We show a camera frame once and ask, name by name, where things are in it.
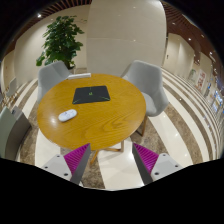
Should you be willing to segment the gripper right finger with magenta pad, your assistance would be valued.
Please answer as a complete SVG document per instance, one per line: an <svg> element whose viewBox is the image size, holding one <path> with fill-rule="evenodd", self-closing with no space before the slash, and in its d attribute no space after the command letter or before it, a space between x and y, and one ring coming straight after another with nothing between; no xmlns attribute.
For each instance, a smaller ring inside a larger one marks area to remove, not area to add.
<svg viewBox="0 0 224 224"><path fill-rule="evenodd" d="M145 185L182 169L167 153L157 154L137 143L132 144L132 154Z"/></svg>

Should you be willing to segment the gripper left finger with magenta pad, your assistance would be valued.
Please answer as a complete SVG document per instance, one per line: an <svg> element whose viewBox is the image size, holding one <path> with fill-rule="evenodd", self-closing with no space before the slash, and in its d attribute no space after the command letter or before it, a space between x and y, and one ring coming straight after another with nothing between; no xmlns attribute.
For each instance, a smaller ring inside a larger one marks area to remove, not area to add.
<svg viewBox="0 0 224 224"><path fill-rule="evenodd" d="M42 169L79 185L91 154L90 144L83 145L65 156L56 154Z"/></svg>

